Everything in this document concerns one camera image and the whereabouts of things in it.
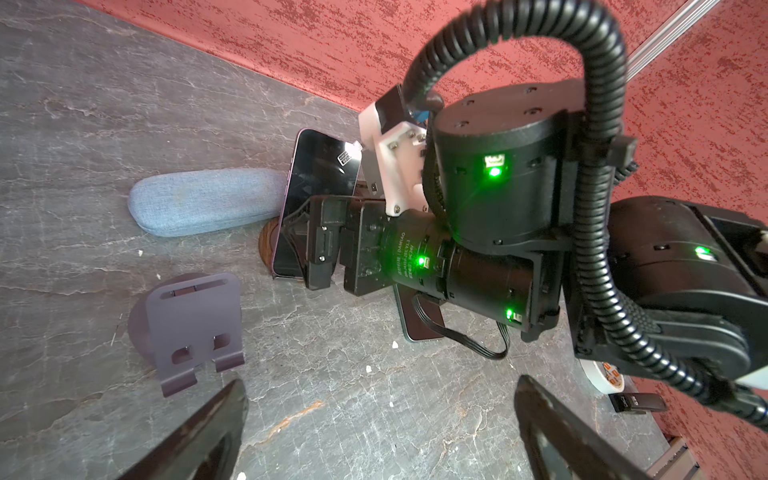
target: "purple phone stand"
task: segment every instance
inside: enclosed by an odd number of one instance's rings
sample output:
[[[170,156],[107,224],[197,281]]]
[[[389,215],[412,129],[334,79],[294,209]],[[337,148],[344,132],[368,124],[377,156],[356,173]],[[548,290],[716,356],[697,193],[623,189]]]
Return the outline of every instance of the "purple phone stand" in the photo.
[[[232,273],[186,273],[145,293],[128,318],[136,350],[157,369],[163,396],[197,383],[207,360],[222,372],[243,365],[240,281]]]

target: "gray marble surface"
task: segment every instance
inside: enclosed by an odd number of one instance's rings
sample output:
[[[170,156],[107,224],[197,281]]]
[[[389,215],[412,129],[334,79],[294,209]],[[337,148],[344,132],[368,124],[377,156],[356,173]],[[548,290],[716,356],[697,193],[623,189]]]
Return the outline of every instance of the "gray marble surface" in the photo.
[[[232,378],[253,478],[530,478],[512,407],[533,375],[641,467],[666,448],[619,416],[571,356],[564,319],[492,362],[407,343],[390,290],[355,298],[271,280],[261,224],[143,233],[126,197],[183,170],[287,170],[302,127],[357,137],[356,114],[65,0],[0,0],[0,478],[116,478]],[[145,290],[186,272],[243,283],[247,363],[169,399],[126,333]],[[450,326],[499,347],[456,307]]]

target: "green led light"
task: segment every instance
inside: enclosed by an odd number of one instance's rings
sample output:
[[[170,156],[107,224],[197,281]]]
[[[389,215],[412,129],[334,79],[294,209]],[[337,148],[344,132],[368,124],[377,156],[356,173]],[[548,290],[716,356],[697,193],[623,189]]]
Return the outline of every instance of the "green led light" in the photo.
[[[706,260],[709,262],[717,262],[717,257],[715,257],[715,254],[712,253],[712,250],[709,248],[696,247],[694,251],[696,252],[696,256],[702,260]]]
[[[520,315],[519,313],[515,313],[515,311],[511,308],[507,308],[507,321],[509,321],[510,323],[515,323],[517,325],[522,325],[523,315]]]

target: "smartphone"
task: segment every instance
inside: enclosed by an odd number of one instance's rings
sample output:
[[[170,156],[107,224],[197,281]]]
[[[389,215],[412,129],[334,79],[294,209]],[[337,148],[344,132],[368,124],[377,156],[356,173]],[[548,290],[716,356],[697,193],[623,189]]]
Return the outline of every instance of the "smartphone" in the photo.
[[[416,309],[413,307],[413,296],[419,293],[418,290],[405,285],[395,285],[395,300],[397,300],[397,311],[400,313],[400,323],[402,324],[402,333],[406,339],[411,342],[421,342],[422,340],[441,339],[442,335],[432,331],[427,325],[424,325],[419,318]],[[440,326],[445,326],[440,312],[440,305],[432,303],[423,298],[420,300],[424,312],[429,318]]]
[[[280,224],[313,195],[353,195],[361,156],[359,142],[351,144],[311,128],[302,129],[296,136]],[[300,279],[301,266],[281,234],[280,224],[272,252],[273,277]]]

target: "roll of tape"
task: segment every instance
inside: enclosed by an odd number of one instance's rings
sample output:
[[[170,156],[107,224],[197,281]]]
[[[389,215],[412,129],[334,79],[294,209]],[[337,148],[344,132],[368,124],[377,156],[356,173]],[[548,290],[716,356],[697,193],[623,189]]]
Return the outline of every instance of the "roll of tape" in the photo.
[[[621,393],[624,391],[624,376],[615,366],[605,362],[579,359],[587,378],[601,393]]]

